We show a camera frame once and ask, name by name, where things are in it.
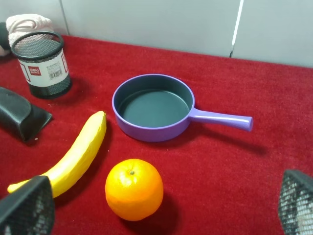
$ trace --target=table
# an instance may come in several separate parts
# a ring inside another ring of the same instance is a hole
[[[0,198],[9,184],[55,165],[88,117],[103,110],[108,120],[103,145],[85,175],[55,199],[53,234],[283,234],[277,205],[284,170],[313,176],[312,69],[64,40],[73,87],[57,99],[33,97],[17,59],[0,59],[0,86],[53,114],[38,140],[28,144],[0,129]],[[116,124],[111,98],[123,81],[145,73],[181,79],[193,90],[198,109],[254,117],[252,132],[192,123],[179,137],[161,143],[126,136]],[[154,165],[165,189],[159,210],[139,222],[119,219],[105,200],[108,172],[129,158]]]

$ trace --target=white wall panel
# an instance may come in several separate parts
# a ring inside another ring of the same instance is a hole
[[[62,0],[70,35],[229,56],[240,0]]]
[[[312,0],[245,0],[233,57],[313,67]]]
[[[0,0],[0,21],[19,14],[38,14],[52,20],[54,31],[67,34],[59,0]]]

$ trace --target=deli logo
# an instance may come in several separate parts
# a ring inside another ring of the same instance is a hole
[[[39,67],[36,67],[36,66],[28,66],[28,69],[29,69],[31,75],[34,75],[34,76],[41,76]]]

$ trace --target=banana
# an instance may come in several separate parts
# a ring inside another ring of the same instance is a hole
[[[91,115],[69,151],[53,168],[42,174],[50,180],[53,198],[71,188],[86,172],[97,155],[106,130],[106,114],[99,111]],[[8,192],[14,192],[27,181],[10,185]]]

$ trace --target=purple frying pan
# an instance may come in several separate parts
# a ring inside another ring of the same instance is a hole
[[[163,74],[133,77],[121,84],[112,98],[117,124],[127,135],[140,141],[172,139],[191,121],[252,130],[252,117],[206,112],[194,106],[191,89],[182,81]]]

